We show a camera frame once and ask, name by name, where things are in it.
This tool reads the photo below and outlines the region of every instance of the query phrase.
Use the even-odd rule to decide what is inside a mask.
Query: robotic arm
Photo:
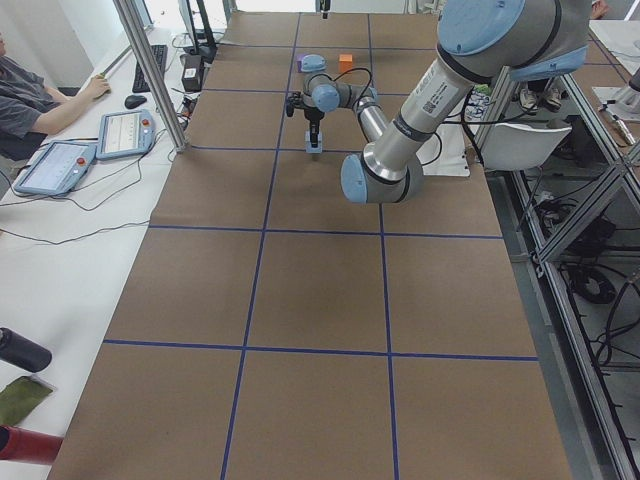
[[[323,114],[334,106],[351,108],[370,142],[343,163],[345,196],[387,203],[415,195],[423,180],[416,152],[473,85],[489,83],[503,66],[518,82],[576,70],[586,58],[590,13],[590,0],[448,0],[438,58],[390,123],[373,89],[360,87],[356,100],[345,102],[353,86],[308,75],[300,100]]]

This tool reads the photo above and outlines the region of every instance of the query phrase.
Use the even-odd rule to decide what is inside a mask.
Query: person
[[[591,20],[602,18],[609,11],[609,5],[605,0],[591,1]],[[562,106],[562,92],[556,82],[545,78],[528,82],[520,89],[520,106],[523,110],[535,114],[538,105],[542,103],[548,110],[557,112]]]
[[[6,53],[0,33],[0,155],[8,159],[31,158],[47,135],[71,125],[109,91],[107,80],[97,76],[77,95],[67,97]]]

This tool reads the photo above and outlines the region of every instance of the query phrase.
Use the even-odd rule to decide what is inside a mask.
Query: green cloth
[[[0,392],[0,425],[16,425],[52,392],[49,387],[20,377]]]

